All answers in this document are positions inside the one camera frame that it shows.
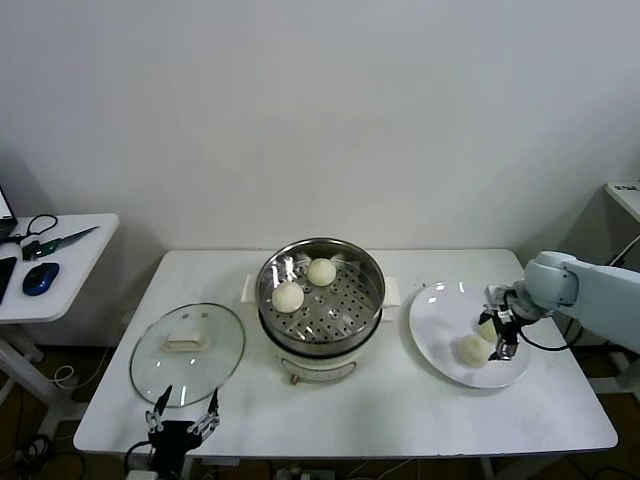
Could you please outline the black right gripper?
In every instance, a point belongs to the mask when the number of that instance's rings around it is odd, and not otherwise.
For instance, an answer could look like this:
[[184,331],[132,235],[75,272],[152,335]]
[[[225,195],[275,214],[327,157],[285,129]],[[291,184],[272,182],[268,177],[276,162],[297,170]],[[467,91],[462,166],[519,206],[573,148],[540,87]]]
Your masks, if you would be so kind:
[[494,305],[485,304],[478,325],[491,324],[493,327],[501,327],[502,320],[499,313],[506,315],[503,323],[510,326],[505,326],[497,335],[495,350],[490,354],[488,360],[511,361],[518,349],[518,332],[529,326],[530,321],[524,316],[526,311],[518,298],[503,298],[499,309]]

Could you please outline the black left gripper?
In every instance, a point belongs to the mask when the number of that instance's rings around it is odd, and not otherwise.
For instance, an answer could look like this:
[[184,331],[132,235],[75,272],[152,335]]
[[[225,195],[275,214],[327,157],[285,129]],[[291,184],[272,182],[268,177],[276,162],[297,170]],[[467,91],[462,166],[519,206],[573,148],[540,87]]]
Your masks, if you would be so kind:
[[150,470],[158,475],[181,475],[186,454],[205,442],[220,424],[219,399],[213,391],[206,413],[193,424],[189,421],[163,421],[162,415],[171,396],[172,386],[158,397],[152,410],[145,412],[148,440],[154,453]]

